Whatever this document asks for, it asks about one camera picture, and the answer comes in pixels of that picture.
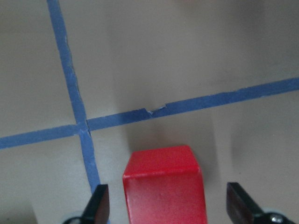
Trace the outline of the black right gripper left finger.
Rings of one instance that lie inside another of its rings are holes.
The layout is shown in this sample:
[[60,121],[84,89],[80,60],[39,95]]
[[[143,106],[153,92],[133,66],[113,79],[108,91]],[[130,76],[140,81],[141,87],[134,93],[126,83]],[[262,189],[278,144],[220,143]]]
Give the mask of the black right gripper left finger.
[[110,213],[109,188],[99,184],[81,215],[82,224],[107,224]]

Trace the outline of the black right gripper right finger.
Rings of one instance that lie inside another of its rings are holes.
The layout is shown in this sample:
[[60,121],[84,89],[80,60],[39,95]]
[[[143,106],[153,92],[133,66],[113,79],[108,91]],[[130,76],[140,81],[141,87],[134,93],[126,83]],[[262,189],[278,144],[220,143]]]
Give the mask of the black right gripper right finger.
[[263,210],[237,182],[227,183],[226,211],[233,224],[256,224]]

